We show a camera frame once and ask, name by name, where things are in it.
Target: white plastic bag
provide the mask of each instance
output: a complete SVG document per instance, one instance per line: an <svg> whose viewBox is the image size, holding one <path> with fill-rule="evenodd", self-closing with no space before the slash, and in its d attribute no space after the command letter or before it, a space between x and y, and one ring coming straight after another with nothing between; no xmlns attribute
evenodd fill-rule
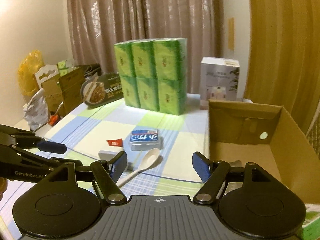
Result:
<svg viewBox="0 0 320 240"><path fill-rule="evenodd" d="M49 120L49 111L44 99L44 89L41 88L23 108L24 119L32 131L46 124Z"/></svg>

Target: silver screw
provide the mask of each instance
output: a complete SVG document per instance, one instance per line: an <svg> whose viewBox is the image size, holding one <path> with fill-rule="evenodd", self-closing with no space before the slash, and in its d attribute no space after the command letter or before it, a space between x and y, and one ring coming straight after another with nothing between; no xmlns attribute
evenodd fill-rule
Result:
<svg viewBox="0 0 320 240"><path fill-rule="evenodd" d="M121 200L123 200L123 195L115 193L115 194L111 194L108 196L108 199L111 200L112 202L119 202Z"/></svg>
<svg viewBox="0 0 320 240"><path fill-rule="evenodd" d="M207 202L211 200L211 196L206 193L201 193L196 196L196 199L199 200L200 202Z"/></svg>

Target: white wall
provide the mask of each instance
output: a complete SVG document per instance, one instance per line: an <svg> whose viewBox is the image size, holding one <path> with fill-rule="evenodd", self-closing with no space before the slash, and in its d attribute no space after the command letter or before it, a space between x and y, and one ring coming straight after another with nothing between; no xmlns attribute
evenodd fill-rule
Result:
<svg viewBox="0 0 320 240"><path fill-rule="evenodd" d="M250 0L223 0L223 47L222 57L236 59L240 62L238 98L243 97L250 55ZM228 19L235 18L234 51L228 49Z"/></svg>
<svg viewBox="0 0 320 240"><path fill-rule="evenodd" d="M66 0L0 0L0 124L23 118L17 69L29 52L45 64L72 58L67 23Z"/></svg>

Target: plaid tablecloth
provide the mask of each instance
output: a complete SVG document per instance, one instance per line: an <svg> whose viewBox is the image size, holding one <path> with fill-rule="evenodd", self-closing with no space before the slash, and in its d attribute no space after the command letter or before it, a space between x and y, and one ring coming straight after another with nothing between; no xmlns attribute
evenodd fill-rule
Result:
<svg viewBox="0 0 320 240"><path fill-rule="evenodd" d="M131 131L159 129L164 139L164 147L160 151L161 163L138 174L121 190L127 198L130 195L193 197L202 183L192 168L191 157L195 151L204 152L207 129L207 111L199 110L199 101L199 95L189 94L186 113L181 116L132 108L126 106L123 99L95 109L88 109L85 104L81 104L45 136L48 140L64 143L68 151L64 155L36 150L33 152L44 157L78 159L84 165L89 165L99 159L100 150L113 151L106 140L123 138L124 150L129 159L133 159L133 167L137 168L146 151L130 150ZM78 182L78 185L93 192L89 182ZM13 221L12 206L32 186L33 183L28 182L9 182L0 201L0 230L5 239L20 238L21 234Z"/></svg>

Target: curtain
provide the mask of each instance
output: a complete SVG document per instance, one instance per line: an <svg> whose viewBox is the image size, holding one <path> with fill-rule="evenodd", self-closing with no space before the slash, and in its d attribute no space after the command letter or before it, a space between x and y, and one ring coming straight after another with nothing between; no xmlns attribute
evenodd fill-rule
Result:
<svg viewBox="0 0 320 240"><path fill-rule="evenodd" d="M220 0L68 0L73 56L116 71L113 44L188 38L188 91L199 93L202 57L220 55Z"/></svg>
<svg viewBox="0 0 320 240"><path fill-rule="evenodd" d="M251 15L245 98L283 105L308 133L320 99L320 0L251 0Z"/></svg>

